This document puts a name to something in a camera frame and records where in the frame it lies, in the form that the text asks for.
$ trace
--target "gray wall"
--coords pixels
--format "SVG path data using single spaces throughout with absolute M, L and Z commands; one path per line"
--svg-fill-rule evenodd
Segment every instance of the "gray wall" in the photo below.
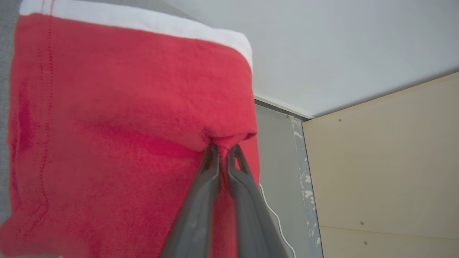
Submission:
M 295 249 L 296 257 L 321 258 L 301 120 L 258 105 L 256 112 L 260 183 L 266 200 L 278 214 L 284 236 Z M 293 257 L 287 245 L 285 249 Z

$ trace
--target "peeling paint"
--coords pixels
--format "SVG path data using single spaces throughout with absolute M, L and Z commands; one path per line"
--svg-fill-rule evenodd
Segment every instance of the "peeling paint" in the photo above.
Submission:
M 310 196 L 314 195 L 314 193 L 309 190 L 303 191 L 303 193 L 304 193 L 304 198 L 309 198 Z
M 303 195 L 303 203 L 306 211 L 306 226 L 308 230 L 307 244 L 309 245 L 310 258 L 323 258 L 322 245 L 320 241 L 319 223 L 317 221 L 317 212 L 311 172 L 309 171 L 308 156 L 304 143 L 304 134 L 301 120 L 291 117 L 293 127 L 293 137 L 295 139 L 295 148 L 298 154 L 298 175 Z
M 293 132 L 293 133 L 295 134 L 295 136 L 298 136 L 298 137 L 300 137 L 301 139 L 303 139 L 303 136 L 301 136 L 299 133 L 297 133 L 297 132 Z

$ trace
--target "gray fabric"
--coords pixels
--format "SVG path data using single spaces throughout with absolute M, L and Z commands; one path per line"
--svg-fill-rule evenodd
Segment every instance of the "gray fabric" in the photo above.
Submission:
M 192 19 L 180 10 L 160 0 L 93 0 L 160 11 Z M 10 67 L 14 51 L 14 31 L 21 0 L 4 0 L 0 4 L 0 224 L 11 213 L 9 198 L 9 152 L 6 144 L 8 111 L 10 105 Z

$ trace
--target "beige wall panel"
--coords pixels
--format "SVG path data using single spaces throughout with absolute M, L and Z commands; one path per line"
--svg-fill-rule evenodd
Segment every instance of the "beige wall panel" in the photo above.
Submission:
M 303 128 L 319 225 L 459 239 L 459 73 Z
M 324 258 L 457 258 L 459 241 L 320 227 Z

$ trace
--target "towel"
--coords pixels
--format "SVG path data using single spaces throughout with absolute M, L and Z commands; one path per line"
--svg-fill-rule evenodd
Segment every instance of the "towel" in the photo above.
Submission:
M 24 0 L 11 65 L 6 256 L 158 257 L 211 142 L 212 257 L 236 257 L 228 150 L 258 182 L 246 37 L 126 6 Z

